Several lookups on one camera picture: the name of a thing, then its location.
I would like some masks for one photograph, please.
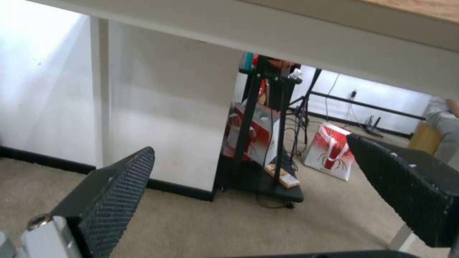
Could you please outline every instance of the black shelf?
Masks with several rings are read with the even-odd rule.
[[[290,164],[290,159],[283,148],[285,113],[290,101],[290,95],[288,93],[292,92],[295,85],[302,81],[300,79],[281,77],[279,74],[269,74],[267,72],[267,65],[268,58],[259,55],[257,67],[255,69],[239,69],[239,72],[247,74],[246,88],[242,98],[242,100],[247,100],[246,108],[239,130],[234,158],[220,155],[214,186],[222,189],[233,188],[256,193],[258,195],[276,197],[285,201],[286,208],[292,208],[292,202],[303,201],[301,188],[300,186],[295,186],[287,189],[280,184],[279,177],[281,167],[295,176]],[[267,174],[262,166],[258,165],[256,162],[245,162],[242,160],[244,156],[244,146],[248,140],[249,128],[252,123],[258,93],[263,79],[268,79],[270,82],[282,82],[278,84],[279,87],[281,87],[281,100],[279,107],[279,135],[277,137],[278,145],[276,150],[276,156],[282,158],[279,160],[274,159],[273,161],[275,164],[274,178]]]

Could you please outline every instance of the person's arm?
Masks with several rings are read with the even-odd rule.
[[[459,118],[459,101],[447,99],[446,105],[448,106],[449,111]]]

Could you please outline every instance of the red and white bag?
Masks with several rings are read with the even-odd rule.
[[[303,163],[320,172],[348,181],[354,162],[354,156],[346,140],[346,135],[350,133],[330,123],[321,124],[313,142],[305,151]]]
[[[245,106],[237,103],[233,112],[228,116],[229,128],[226,143],[230,149],[236,148],[244,110]],[[260,165],[263,165],[265,154],[266,164],[276,157],[277,137],[279,135],[279,113],[277,111],[273,111],[272,124],[273,132],[271,132],[271,109],[257,103],[249,129],[249,137],[244,146],[244,156],[251,158]]]

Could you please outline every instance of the black tripod stand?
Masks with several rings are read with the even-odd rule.
[[[306,91],[306,94],[304,96],[299,97],[298,99],[294,100],[289,104],[289,106],[297,103],[298,101],[301,101],[300,106],[298,106],[294,111],[293,114],[295,115],[296,118],[298,118],[298,123],[296,124],[295,128],[295,141],[293,143],[293,147],[290,152],[290,161],[293,160],[294,156],[294,151],[297,149],[297,143],[298,143],[298,134],[300,133],[300,128],[303,126],[304,128],[304,144],[308,145],[308,134],[307,134],[307,128],[308,128],[308,104],[309,104],[309,96],[311,95],[311,91],[314,88],[315,83],[317,82],[317,79],[319,78],[320,73],[322,72],[322,69],[316,68],[313,76],[313,80],[311,81],[311,85],[309,86],[308,90]]]

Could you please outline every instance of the metal bolt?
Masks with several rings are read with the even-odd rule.
[[[29,222],[27,223],[27,231],[32,231],[34,229],[37,229],[52,220],[53,220],[53,217],[48,213],[35,216],[31,218]]]

